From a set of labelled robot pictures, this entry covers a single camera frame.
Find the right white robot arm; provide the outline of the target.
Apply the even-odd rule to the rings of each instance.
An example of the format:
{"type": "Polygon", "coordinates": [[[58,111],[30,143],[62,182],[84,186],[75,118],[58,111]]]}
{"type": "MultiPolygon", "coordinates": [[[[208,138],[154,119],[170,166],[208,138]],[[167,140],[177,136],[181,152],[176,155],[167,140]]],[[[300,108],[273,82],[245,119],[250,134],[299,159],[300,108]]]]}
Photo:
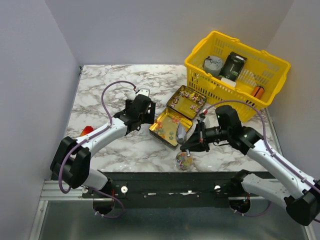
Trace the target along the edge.
{"type": "Polygon", "coordinates": [[[208,152],[211,143],[226,141],[233,149],[262,165],[277,182],[263,179],[253,172],[241,170],[226,185],[232,196],[244,193],[261,196],[284,208],[298,224],[308,226],[320,213],[320,182],[295,167],[270,147],[267,138],[251,127],[243,126],[237,111],[230,105],[215,109],[218,126],[207,127],[204,110],[190,137],[179,124],[176,140],[180,150],[190,156],[192,152],[208,152]]]}

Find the hinged candy tin box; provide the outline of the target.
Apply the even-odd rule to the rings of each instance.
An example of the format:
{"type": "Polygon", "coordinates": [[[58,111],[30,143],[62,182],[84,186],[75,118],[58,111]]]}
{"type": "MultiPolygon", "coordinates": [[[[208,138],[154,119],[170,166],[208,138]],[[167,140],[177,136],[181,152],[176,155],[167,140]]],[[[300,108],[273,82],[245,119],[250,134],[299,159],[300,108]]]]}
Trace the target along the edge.
{"type": "Polygon", "coordinates": [[[186,132],[193,126],[193,120],[203,109],[207,99],[190,87],[182,85],[168,100],[166,108],[149,127],[151,136],[167,147],[178,147],[176,132],[181,124],[186,132]]]}

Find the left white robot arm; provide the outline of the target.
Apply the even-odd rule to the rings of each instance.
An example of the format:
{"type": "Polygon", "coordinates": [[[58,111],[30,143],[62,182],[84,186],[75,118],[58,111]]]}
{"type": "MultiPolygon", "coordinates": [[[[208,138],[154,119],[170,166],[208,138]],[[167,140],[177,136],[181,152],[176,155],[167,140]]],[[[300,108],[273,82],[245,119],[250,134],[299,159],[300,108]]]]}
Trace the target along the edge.
{"type": "Polygon", "coordinates": [[[153,124],[156,103],[148,96],[138,94],[133,100],[125,101],[124,110],[117,112],[105,125],[73,139],[63,138],[50,165],[50,170],[72,189],[80,186],[93,189],[101,198],[107,197],[111,185],[106,175],[90,168],[91,158],[113,141],[133,131],[139,131],[143,124],[153,124]]]}

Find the silver metal scoop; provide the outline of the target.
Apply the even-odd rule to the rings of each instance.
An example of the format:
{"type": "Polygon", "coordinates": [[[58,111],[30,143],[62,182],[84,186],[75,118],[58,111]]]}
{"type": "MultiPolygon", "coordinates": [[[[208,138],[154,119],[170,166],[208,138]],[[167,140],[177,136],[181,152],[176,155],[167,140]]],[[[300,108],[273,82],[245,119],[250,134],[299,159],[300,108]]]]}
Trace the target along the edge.
{"type": "Polygon", "coordinates": [[[187,132],[180,122],[177,125],[175,140],[181,146],[187,141],[187,132]]]}

